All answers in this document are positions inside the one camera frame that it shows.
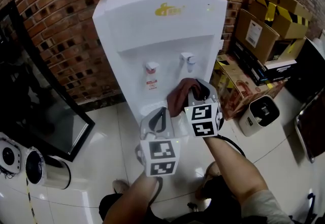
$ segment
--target white tile floor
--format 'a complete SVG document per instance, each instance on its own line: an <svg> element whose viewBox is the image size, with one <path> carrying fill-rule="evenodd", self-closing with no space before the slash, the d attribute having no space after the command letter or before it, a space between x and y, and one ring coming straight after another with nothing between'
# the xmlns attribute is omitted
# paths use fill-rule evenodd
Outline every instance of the white tile floor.
<svg viewBox="0 0 325 224"><path fill-rule="evenodd" d="M237 122L231 120L225 122L221 134L239 144L255 163L286 213L295 213L306 202L310 189L318 195L316 208L324 212L325 155L313 165L304 158L296 136L287 138L283 131L301 104L285 89L275 101L281 115L271 126L248 138L241 133ZM124 179L132 183L143 171L134 155L139 127L127 103L87 114L96 125L74 162L67 162L73 176L70 187L66 190L29 187L40 224L101 224L98 206L105 195L113 192L112 181ZM162 218L189 211L187 203L195 202L193 192L213 161L202 139L184 139L181 145L177 173L164 178L162 192L152 205L153 212ZM4 224L34 223L24 173L11 180L0 175L0 220Z"/></svg>

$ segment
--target gray sleeve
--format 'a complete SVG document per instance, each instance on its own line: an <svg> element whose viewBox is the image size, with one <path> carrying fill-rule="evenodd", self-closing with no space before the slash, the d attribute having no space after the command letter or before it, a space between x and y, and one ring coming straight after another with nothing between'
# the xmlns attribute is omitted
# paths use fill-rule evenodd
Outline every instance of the gray sleeve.
<svg viewBox="0 0 325 224"><path fill-rule="evenodd" d="M261 190L249 197L242 205L242 218L249 216L267 217L268 224L293 224L280 208L269 190Z"/></svg>

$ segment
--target human arm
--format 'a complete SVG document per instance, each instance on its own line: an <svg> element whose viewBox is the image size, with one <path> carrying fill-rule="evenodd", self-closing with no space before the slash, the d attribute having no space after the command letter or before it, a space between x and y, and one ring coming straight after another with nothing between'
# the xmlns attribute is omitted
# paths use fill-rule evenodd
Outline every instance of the human arm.
<svg viewBox="0 0 325 224"><path fill-rule="evenodd" d="M204 138L219 170L231 192L242 205L251 195L268 190L258 169L248 159L234 150L226 141Z"/></svg>
<svg viewBox="0 0 325 224"><path fill-rule="evenodd" d="M155 177L143 172L130 189L108 210L104 224L141 223L157 184Z"/></svg>

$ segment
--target black and white marker cube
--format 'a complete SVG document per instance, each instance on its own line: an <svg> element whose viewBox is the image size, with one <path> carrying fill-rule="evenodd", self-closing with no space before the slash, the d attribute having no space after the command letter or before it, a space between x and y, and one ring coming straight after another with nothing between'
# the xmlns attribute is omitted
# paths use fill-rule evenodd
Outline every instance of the black and white marker cube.
<svg viewBox="0 0 325 224"><path fill-rule="evenodd" d="M186 107L186 117L195 137L218 135L222 113L219 101L215 103Z"/></svg>
<svg viewBox="0 0 325 224"><path fill-rule="evenodd" d="M179 155L179 139L141 140L142 164L147 176L175 174Z"/></svg>

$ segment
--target yellow logo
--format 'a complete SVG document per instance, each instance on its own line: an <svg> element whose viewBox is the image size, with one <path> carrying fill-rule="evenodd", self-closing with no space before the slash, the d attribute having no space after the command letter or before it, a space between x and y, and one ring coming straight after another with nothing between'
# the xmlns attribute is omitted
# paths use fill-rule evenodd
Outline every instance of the yellow logo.
<svg viewBox="0 0 325 224"><path fill-rule="evenodd" d="M180 15L182 12L181 8L174 6L168 6L167 3L161 4L160 8L155 11L157 16L167 16L167 15Z"/></svg>

